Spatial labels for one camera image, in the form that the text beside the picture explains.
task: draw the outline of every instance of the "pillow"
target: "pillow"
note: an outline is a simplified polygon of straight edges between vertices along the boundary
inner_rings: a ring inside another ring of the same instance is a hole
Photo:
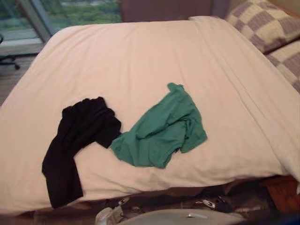
[[[248,0],[232,10],[226,20],[262,53],[300,36],[300,19],[286,14],[267,0]]]
[[[300,40],[266,56],[300,93]]]

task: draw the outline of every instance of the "bed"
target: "bed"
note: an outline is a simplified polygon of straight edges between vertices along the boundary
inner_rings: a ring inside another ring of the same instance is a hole
[[[226,21],[74,26],[50,39],[1,107],[0,214],[51,206],[41,165],[62,109],[104,97],[125,132],[169,82],[184,85],[208,140],[165,169],[131,166],[94,142],[75,156],[78,202],[277,174],[300,181],[300,95]]]

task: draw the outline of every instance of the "greenery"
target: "greenery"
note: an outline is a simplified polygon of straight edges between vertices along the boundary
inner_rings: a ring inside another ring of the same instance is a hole
[[[72,25],[119,23],[116,0],[40,0],[57,30]],[[31,28],[21,15],[16,0],[0,1],[0,30]]]

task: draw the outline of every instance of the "green clothing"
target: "green clothing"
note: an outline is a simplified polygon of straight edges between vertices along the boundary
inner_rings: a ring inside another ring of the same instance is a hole
[[[177,149],[185,153],[207,139],[201,115],[183,86],[169,83],[168,88],[169,94],[112,142],[120,160],[165,168]]]

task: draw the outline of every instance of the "wooden furniture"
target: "wooden furniture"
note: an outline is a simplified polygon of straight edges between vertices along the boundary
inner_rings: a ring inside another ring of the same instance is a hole
[[[280,176],[261,183],[267,187],[276,208],[281,212],[300,211],[300,195],[296,194],[297,181],[292,176]]]
[[[210,15],[212,0],[118,0],[124,22],[186,20]]]

